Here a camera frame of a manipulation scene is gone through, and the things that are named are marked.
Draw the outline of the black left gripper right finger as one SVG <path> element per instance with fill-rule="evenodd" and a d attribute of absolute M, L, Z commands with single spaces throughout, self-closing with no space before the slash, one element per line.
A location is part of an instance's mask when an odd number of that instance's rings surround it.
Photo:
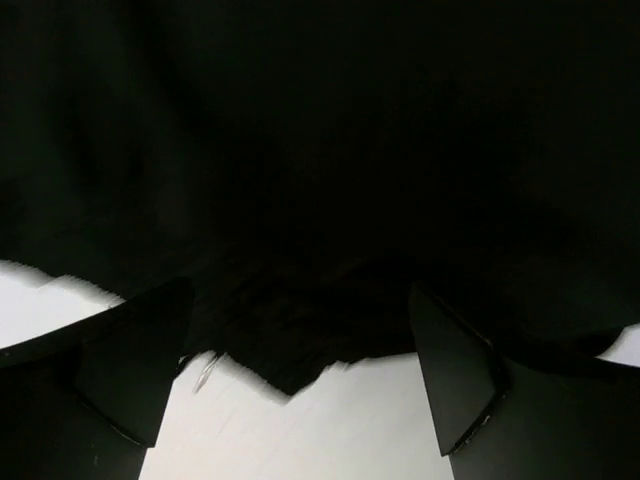
<path fill-rule="evenodd" d="M 420 284 L 409 312 L 455 478 L 638 478 L 638 368 L 475 329 Z"/>

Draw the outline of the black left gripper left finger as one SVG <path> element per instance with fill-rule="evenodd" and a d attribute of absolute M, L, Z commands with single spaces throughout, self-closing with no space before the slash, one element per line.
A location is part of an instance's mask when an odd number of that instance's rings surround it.
<path fill-rule="evenodd" d="M 176 278 L 1 351 L 4 480 L 136 480 L 155 446 L 192 316 Z"/>

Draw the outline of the black trousers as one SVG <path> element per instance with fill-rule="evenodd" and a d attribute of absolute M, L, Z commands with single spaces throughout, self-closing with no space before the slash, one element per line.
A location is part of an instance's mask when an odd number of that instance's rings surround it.
<path fill-rule="evenodd" d="M 587 355 L 639 320 L 635 1 L 5 1 L 1 256 L 196 290 L 293 395 L 413 283 Z"/>

